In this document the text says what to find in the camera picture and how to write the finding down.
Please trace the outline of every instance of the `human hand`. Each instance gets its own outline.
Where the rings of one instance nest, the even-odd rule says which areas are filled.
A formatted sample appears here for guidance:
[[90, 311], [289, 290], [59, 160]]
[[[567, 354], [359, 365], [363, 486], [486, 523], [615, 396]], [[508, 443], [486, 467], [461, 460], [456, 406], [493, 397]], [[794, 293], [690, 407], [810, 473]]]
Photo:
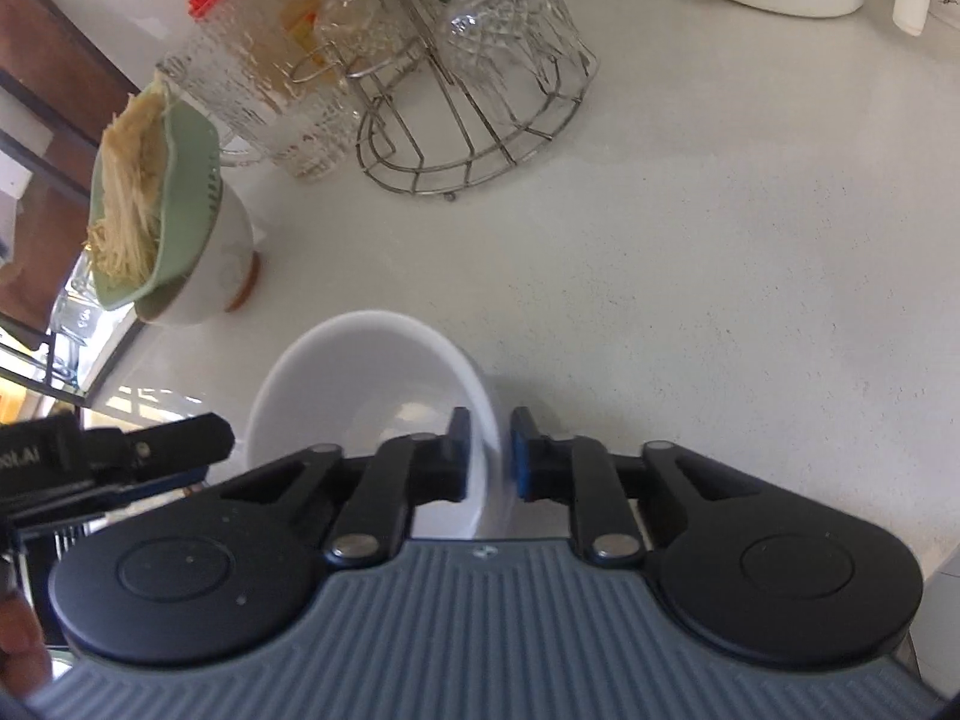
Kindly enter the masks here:
[[19, 593], [0, 601], [0, 685], [22, 699], [53, 678], [34, 610]]

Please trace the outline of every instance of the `white bowl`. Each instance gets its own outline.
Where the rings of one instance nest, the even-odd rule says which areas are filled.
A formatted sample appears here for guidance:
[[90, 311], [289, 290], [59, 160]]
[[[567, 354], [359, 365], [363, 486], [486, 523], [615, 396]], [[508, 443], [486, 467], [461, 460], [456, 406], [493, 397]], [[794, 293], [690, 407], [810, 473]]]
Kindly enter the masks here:
[[136, 315], [150, 324], [178, 326], [234, 311], [256, 283], [259, 265], [247, 209], [224, 183], [217, 217], [197, 264], [186, 276], [137, 300]]
[[341, 314], [287, 349], [253, 403], [248, 467], [321, 442], [341, 445], [347, 456], [370, 455], [391, 437], [445, 432], [456, 406], [472, 418], [467, 498], [419, 507], [413, 535], [503, 536], [512, 502], [506, 426], [467, 356], [402, 314]]

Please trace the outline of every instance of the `gray ribbed surface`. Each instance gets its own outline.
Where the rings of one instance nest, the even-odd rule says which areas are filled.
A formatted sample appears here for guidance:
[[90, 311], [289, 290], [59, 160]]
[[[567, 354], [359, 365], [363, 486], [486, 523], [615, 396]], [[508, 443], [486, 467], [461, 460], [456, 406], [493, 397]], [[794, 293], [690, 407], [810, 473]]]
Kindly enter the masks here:
[[729, 661], [639, 576], [563, 541], [411, 542], [335, 575], [304, 619], [228, 664], [155, 674], [85, 662], [35, 699], [51, 720], [894, 720], [942, 702], [894, 661], [829, 675]]

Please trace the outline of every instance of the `white countertop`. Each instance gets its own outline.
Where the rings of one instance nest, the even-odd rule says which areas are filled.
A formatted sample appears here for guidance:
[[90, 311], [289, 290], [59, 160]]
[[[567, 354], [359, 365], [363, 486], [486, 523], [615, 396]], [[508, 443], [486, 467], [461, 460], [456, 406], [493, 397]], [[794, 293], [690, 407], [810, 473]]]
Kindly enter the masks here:
[[960, 539], [960, 33], [910, 39], [893, 0], [827, 22], [567, 1], [601, 68], [554, 146], [455, 203], [352, 164], [228, 175], [264, 234], [250, 302], [149, 329], [104, 399], [153, 389], [242, 435], [297, 336], [393, 309], [547, 427], [676, 440], [890, 528], [929, 573]]

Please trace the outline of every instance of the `green plastic basket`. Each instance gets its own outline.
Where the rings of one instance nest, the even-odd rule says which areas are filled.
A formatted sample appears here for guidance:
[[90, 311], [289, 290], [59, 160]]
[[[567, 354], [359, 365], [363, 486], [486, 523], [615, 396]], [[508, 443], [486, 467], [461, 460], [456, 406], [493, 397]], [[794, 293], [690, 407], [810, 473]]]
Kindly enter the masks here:
[[[203, 114], [182, 100], [163, 119], [167, 169], [160, 188], [160, 242], [154, 272], [144, 284], [114, 281], [93, 270], [100, 304], [109, 311], [150, 295], [157, 287], [188, 274], [203, 252], [220, 203], [220, 143]], [[104, 215], [100, 153], [90, 185], [90, 223]]]

